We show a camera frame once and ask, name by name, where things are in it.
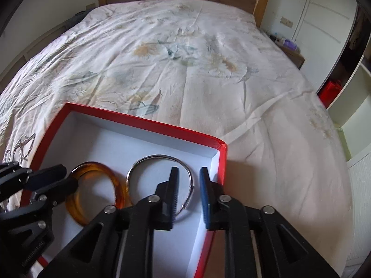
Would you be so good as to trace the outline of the red bag in wardrobe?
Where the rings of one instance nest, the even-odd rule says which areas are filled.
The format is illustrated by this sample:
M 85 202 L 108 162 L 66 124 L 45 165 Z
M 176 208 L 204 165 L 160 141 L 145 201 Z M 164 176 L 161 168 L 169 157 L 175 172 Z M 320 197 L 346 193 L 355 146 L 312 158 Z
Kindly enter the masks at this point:
M 330 106 L 341 90 L 342 85 L 339 81 L 329 80 L 324 84 L 324 86 L 318 92 L 318 97 L 325 108 Z

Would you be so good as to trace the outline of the thin silver bangle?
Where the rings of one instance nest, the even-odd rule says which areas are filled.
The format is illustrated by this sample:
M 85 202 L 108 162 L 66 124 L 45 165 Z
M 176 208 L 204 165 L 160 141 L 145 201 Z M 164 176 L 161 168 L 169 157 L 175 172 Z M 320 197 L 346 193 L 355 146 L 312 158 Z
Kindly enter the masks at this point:
M 194 192 L 194 189 L 195 189 L 195 184 L 194 184 L 194 178 L 193 178 L 193 175 L 192 175 L 192 172 L 191 172 L 191 169 L 189 168 L 188 165 L 186 165 L 186 163 L 182 162 L 180 159 L 177 159 L 173 156 L 169 156 L 169 155 L 165 155 L 165 154 L 153 154 L 153 155 L 149 155 L 149 156 L 145 156 L 144 158 L 141 158 L 139 159 L 138 161 L 136 161 L 132 167 L 129 169 L 127 175 L 126 175 L 126 186 L 125 186 L 125 191 L 126 191 L 126 197 L 128 199 L 128 201 L 132 204 L 132 199 L 131 199 L 131 195 L 130 195 L 130 180 L 133 176 L 133 172 L 134 170 L 139 167 L 139 165 L 143 164 L 144 162 L 147 162 L 147 161 L 153 161 L 153 160 L 167 160 L 167 161 L 173 161 L 179 165 L 181 165 L 185 171 L 187 172 L 187 175 L 189 177 L 189 190 L 188 190 L 188 194 L 187 194 L 187 197 L 185 199 L 185 201 L 181 204 L 181 207 L 179 210 L 176 211 L 176 217 L 178 217 L 189 205 L 189 202 L 191 201 L 191 196 Z

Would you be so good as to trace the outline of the wooden nightstand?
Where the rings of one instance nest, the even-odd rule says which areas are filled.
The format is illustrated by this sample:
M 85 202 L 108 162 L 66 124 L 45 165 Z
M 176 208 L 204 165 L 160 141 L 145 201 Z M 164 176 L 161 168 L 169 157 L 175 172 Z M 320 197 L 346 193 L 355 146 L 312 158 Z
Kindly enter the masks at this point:
M 276 35 L 269 35 L 269 38 L 286 54 L 293 64 L 298 69 L 304 65 L 305 58 L 301 55 L 299 48 L 295 47 L 291 41 L 277 37 Z

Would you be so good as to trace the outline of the red jewelry box white interior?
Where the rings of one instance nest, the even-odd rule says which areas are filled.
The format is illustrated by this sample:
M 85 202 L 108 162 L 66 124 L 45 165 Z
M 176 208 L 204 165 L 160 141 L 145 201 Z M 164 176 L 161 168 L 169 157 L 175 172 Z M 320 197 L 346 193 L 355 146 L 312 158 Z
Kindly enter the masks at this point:
M 188 207 L 177 217 L 170 232 L 156 232 L 155 277 L 202 277 L 214 235 L 205 228 L 199 191 L 199 171 L 207 167 L 213 181 L 224 183 L 227 145 L 222 140 L 154 120 L 66 103 L 52 120 L 33 155 L 30 166 L 37 170 L 62 164 L 74 169 L 96 161 L 125 178 L 141 158 L 165 154 L 180 159 L 191 169 L 195 189 Z M 185 169 L 167 160 L 147 161 L 133 172 L 132 199 L 151 195 L 157 183 L 180 171 L 179 201 L 185 201 L 189 177 Z

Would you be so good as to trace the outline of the floral cream bedspread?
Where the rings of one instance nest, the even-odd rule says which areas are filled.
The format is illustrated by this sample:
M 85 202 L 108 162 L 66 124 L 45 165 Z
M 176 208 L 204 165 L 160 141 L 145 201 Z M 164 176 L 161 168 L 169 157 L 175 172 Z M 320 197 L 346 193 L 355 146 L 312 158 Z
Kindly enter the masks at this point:
M 281 214 L 341 274 L 353 233 L 341 142 L 315 89 L 238 8 L 151 0 L 92 10 L 1 94 L 1 159 L 29 164 L 67 102 L 228 144 L 227 184 Z

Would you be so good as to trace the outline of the white open wardrobe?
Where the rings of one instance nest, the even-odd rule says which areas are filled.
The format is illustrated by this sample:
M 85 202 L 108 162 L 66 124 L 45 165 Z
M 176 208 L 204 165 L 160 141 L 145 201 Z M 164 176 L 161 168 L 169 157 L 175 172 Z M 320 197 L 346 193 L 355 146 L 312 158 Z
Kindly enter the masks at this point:
M 317 94 L 329 81 L 341 92 L 356 74 L 370 40 L 370 19 L 356 0 L 306 0 L 293 36 L 305 58 L 302 73 Z

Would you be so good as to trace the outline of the amber tortoiseshell bangle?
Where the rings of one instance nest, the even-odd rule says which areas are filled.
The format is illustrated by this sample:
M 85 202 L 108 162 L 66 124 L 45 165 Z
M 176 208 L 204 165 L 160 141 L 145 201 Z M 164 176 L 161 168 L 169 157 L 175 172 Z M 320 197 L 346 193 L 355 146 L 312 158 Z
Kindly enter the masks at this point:
M 123 208 L 125 206 L 126 201 L 126 187 L 125 184 L 122 183 L 119 178 L 115 175 L 115 173 L 106 165 L 98 162 L 84 162 L 80 165 L 76 166 L 73 170 L 71 170 L 69 174 L 69 178 L 79 180 L 87 173 L 97 171 L 98 173 L 102 173 L 106 175 L 111 184 L 113 185 L 115 191 L 115 202 L 114 206 L 116 208 Z M 82 207 L 80 206 L 79 202 L 79 195 L 74 193 L 70 195 L 65 200 L 65 207 L 70 216 L 74 219 L 82 227 L 86 226 L 89 223 L 89 220 L 85 217 L 82 211 Z

